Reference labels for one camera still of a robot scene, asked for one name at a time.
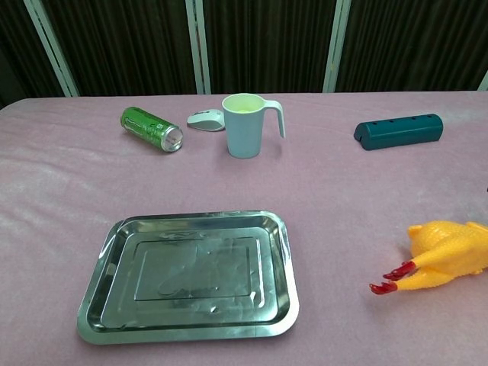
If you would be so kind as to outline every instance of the green can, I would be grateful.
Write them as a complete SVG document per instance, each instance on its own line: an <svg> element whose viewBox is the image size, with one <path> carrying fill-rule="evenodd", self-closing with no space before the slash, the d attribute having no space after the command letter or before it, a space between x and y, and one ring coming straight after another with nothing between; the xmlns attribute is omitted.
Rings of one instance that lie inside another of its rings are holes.
<svg viewBox="0 0 488 366"><path fill-rule="evenodd" d="M127 108L120 117L120 124L127 131L167 153L178 150L183 143L180 127L138 107Z"/></svg>

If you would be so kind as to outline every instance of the dark curtain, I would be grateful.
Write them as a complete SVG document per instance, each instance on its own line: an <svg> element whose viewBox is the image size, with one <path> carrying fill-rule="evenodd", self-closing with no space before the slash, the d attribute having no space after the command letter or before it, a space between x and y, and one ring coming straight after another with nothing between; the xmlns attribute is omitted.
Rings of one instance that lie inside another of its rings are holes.
<svg viewBox="0 0 488 366"><path fill-rule="evenodd" d="M43 0L81 95L196 92L183 0Z"/></svg>
<svg viewBox="0 0 488 366"><path fill-rule="evenodd" d="M487 25L486 0L353 0L335 90L475 90Z"/></svg>
<svg viewBox="0 0 488 366"><path fill-rule="evenodd" d="M321 92L336 0L204 0L212 93Z"/></svg>
<svg viewBox="0 0 488 366"><path fill-rule="evenodd" d="M63 95L24 2L0 0L0 108Z"/></svg>

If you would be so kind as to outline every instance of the rubber chicken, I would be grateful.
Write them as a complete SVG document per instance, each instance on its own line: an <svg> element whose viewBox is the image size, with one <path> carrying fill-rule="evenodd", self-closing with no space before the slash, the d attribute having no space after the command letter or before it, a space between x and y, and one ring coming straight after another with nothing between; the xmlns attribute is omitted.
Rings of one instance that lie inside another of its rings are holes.
<svg viewBox="0 0 488 366"><path fill-rule="evenodd" d="M488 267L488 226L432 221L409 227L408 234L413 259L385 274L388 282L370 284L375 294L439 286Z"/></svg>

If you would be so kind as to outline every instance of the white mouse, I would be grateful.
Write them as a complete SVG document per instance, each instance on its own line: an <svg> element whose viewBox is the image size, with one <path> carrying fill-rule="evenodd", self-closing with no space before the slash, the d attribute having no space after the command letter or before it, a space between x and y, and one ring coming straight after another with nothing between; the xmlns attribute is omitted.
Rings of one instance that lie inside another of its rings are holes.
<svg viewBox="0 0 488 366"><path fill-rule="evenodd" d="M188 126L203 131L221 131L225 128L223 112L218 109L208 109L197 112L188 117Z"/></svg>

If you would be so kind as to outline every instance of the metal tray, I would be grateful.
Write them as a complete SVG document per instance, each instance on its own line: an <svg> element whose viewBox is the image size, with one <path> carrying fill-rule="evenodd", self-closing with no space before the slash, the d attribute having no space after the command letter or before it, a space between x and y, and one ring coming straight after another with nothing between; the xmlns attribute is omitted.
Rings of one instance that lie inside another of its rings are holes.
<svg viewBox="0 0 488 366"><path fill-rule="evenodd" d="M114 225L78 313L95 344L277 336L298 315L286 226L267 211Z"/></svg>

